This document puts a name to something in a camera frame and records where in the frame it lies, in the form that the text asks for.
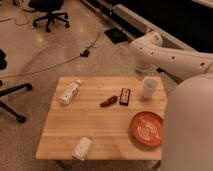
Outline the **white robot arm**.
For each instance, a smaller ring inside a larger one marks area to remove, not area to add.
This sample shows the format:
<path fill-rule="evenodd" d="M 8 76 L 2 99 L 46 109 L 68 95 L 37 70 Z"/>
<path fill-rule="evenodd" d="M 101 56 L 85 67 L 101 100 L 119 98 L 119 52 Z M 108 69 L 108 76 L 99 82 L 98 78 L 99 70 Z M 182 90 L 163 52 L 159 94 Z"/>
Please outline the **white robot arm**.
<path fill-rule="evenodd" d="M 130 51 L 140 69 L 154 65 L 181 80 L 165 109 L 161 171 L 213 171 L 213 52 L 165 47 L 155 31 Z"/>

